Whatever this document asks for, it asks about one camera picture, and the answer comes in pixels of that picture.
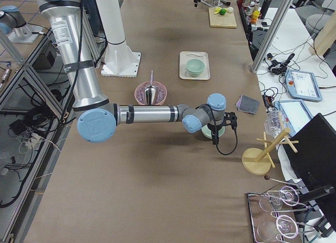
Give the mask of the aluminium frame post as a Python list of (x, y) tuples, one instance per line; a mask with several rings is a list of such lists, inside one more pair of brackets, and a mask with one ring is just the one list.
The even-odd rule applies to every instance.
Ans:
[(265, 57), (267, 50), (269, 49), (279, 27), (281, 26), (281, 23), (287, 14), (287, 11), (292, 4), (293, 0), (282, 0), (280, 3), (280, 6), (278, 7), (274, 18), (272, 19), (272, 23), (270, 25), (270, 28), (267, 31), (267, 34), (264, 38), (264, 41), (262, 42), (259, 51), (253, 61), (253, 64), (250, 68), (252, 73), (257, 73), (257, 70), (259, 69), (263, 58)]

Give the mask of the green bowl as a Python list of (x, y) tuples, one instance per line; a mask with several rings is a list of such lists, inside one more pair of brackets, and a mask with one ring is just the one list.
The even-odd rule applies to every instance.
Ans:
[(190, 71), (188, 69), (185, 70), (187, 76), (192, 77), (192, 78), (196, 78), (199, 77), (200, 75), (203, 74), (203, 70), (201, 71)]
[[(207, 137), (208, 139), (212, 139), (212, 131), (205, 125), (201, 129), (202, 134)], [(225, 127), (223, 126), (219, 131), (218, 131), (218, 137), (221, 137), (225, 132)]]
[(190, 59), (186, 62), (185, 68), (190, 71), (204, 71), (205, 64), (199, 59)]

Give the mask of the upper teach pendant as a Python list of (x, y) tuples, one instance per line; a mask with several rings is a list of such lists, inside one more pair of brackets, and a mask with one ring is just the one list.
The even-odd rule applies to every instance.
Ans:
[(322, 94), (312, 72), (288, 69), (285, 82), (292, 98), (312, 102), (322, 101)]

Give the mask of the wooden mug tree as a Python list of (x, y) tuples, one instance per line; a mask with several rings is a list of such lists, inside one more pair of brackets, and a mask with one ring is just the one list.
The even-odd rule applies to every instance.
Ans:
[(275, 164), (270, 156), (270, 152), (277, 145), (289, 145), (291, 149), (297, 153), (298, 150), (295, 144), (298, 141), (289, 140), (289, 133), (291, 128), (288, 126), (284, 128), (275, 138), (263, 132), (263, 138), (258, 139), (259, 142), (264, 144), (264, 149), (248, 148), (242, 154), (241, 161), (245, 169), (255, 175), (265, 175), (271, 168), (275, 167)]

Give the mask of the green bowl on tray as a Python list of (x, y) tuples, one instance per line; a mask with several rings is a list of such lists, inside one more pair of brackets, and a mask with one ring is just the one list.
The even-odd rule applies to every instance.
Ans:
[(185, 70), (187, 76), (192, 77), (192, 78), (196, 78), (199, 77), (200, 75), (203, 74), (203, 70), (201, 71), (190, 71), (188, 69)]

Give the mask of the grey folded cloth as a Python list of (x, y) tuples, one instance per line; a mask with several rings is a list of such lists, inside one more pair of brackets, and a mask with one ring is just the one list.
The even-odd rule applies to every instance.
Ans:
[(236, 108), (238, 111), (255, 115), (259, 108), (260, 102), (251, 97), (241, 95), (236, 102)]

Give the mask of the black monitor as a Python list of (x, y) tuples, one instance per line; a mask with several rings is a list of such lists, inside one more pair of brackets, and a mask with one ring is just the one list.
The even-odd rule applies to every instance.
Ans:
[(299, 141), (297, 153), (288, 145), (283, 147), (295, 175), (308, 189), (300, 198), (304, 203), (315, 200), (335, 229), (335, 193), (325, 190), (335, 187), (335, 129), (318, 113), (292, 139)]

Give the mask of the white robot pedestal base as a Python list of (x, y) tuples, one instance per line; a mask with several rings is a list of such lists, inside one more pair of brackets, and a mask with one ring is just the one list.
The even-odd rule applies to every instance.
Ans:
[(141, 54), (127, 45), (119, 1), (96, 0), (96, 3), (108, 44), (101, 74), (135, 78)]

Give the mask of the wooden cutting board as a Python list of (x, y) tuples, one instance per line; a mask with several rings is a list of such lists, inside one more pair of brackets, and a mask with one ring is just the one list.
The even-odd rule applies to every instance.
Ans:
[(234, 12), (225, 15), (214, 14), (214, 7), (208, 8), (209, 25), (212, 28), (237, 28)]

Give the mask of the teach pendant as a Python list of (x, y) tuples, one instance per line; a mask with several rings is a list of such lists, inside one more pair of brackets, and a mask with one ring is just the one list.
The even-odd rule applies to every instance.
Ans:
[(286, 125), (291, 128), (290, 137), (293, 137), (313, 118), (307, 105), (301, 99), (275, 101), (274, 106), (283, 112)]
[(312, 102), (322, 101), (322, 94), (312, 72), (288, 69), (285, 82), (292, 98)]

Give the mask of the beige serving tray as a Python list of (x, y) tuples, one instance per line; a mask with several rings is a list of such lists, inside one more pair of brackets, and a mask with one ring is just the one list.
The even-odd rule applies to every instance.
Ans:
[[(204, 69), (199, 74), (188, 72), (187, 63), (193, 59), (200, 60), (204, 64)], [(202, 51), (181, 51), (179, 77), (184, 80), (209, 80), (211, 74), (208, 53)]]

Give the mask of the clear plastic cup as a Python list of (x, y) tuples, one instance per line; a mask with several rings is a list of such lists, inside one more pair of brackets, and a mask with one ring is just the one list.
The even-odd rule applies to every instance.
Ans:
[(284, 128), (287, 127), (286, 119), (282, 111), (270, 111), (266, 114), (264, 122), (266, 134), (275, 138)]

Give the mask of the lower teach pendant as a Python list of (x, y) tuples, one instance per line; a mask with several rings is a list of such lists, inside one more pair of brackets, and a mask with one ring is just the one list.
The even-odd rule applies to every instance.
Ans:
[(293, 137), (313, 118), (307, 105), (301, 99), (275, 101), (274, 106), (283, 112), (286, 125), (291, 128), (290, 137)]

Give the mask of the metal ice scoop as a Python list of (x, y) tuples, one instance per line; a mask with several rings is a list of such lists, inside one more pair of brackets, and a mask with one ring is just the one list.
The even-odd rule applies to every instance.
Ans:
[(153, 70), (151, 70), (150, 74), (150, 83), (143, 90), (144, 102), (146, 105), (155, 105), (158, 91), (157, 87), (154, 85), (154, 75)]

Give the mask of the pink bowl with ice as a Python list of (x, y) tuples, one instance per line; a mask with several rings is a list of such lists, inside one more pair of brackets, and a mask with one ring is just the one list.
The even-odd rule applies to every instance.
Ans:
[[(143, 82), (140, 85), (138, 85), (137, 88), (135, 89), (134, 97), (139, 105), (146, 105), (143, 93), (145, 87), (148, 86), (149, 84), (150, 84), (149, 81)], [(167, 97), (167, 89), (165, 85), (157, 81), (154, 81), (153, 85), (156, 86), (157, 91), (155, 105), (162, 105)]]

